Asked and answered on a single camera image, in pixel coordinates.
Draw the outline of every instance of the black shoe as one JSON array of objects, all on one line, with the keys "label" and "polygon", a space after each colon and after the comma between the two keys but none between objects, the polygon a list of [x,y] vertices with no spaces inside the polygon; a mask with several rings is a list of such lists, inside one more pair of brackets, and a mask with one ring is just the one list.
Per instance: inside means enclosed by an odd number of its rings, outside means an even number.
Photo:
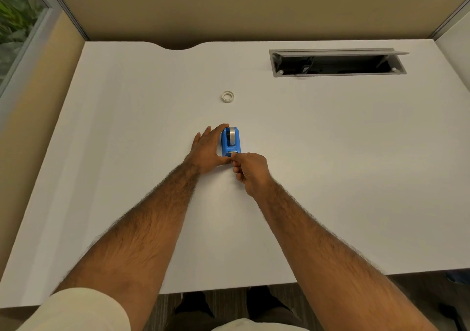
[{"label": "black shoe", "polygon": [[275,307],[283,307],[290,311],[287,306],[271,294],[267,286],[254,286],[246,292],[246,308],[248,309],[250,320],[258,318],[266,311]]},{"label": "black shoe", "polygon": [[203,292],[183,293],[183,300],[175,307],[174,313],[176,315],[191,311],[201,311],[210,317],[215,317],[205,301],[205,294]]}]

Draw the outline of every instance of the forearm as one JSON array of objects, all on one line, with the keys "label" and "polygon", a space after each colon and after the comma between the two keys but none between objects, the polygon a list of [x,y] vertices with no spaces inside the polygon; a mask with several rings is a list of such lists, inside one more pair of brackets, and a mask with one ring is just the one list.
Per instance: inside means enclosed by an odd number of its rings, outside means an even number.
[{"label": "forearm", "polygon": [[118,220],[82,257],[56,291],[101,291],[140,330],[153,307],[200,171],[184,162]]},{"label": "forearm", "polygon": [[270,184],[255,196],[323,327],[435,330],[388,278]]}]

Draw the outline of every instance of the desk surface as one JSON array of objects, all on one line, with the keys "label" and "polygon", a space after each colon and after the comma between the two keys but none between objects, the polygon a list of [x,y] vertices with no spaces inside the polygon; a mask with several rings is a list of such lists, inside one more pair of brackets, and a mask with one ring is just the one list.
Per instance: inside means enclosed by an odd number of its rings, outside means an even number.
[{"label": "desk surface", "polygon": [[[395,48],[406,75],[274,78],[269,49]],[[235,99],[223,103],[230,90]],[[470,95],[431,40],[86,43],[5,274],[41,303],[88,246],[225,122],[242,151],[387,274],[470,267]],[[294,282],[230,168],[201,178],[162,293]]]}]

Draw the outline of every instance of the blue tape dispenser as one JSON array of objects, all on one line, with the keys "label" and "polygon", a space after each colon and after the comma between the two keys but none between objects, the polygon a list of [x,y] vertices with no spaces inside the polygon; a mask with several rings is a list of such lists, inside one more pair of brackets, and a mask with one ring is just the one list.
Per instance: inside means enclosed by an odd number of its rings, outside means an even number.
[{"label": "blue tape dispenser", "polygon": [[231,156],[232,153],[242,152],[237,127],[225,128],[220,134],[220,140],[222,140],[222,156]]}]

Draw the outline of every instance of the white sleeve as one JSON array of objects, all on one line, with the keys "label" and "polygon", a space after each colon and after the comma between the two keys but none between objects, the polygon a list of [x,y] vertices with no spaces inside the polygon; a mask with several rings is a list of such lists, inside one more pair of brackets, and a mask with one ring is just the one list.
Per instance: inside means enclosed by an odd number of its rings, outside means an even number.
[{"label": "white sleeve", "polygon": [[87,288],[49,297],[18,331],[131,331],[126,311],[113,298]]}]

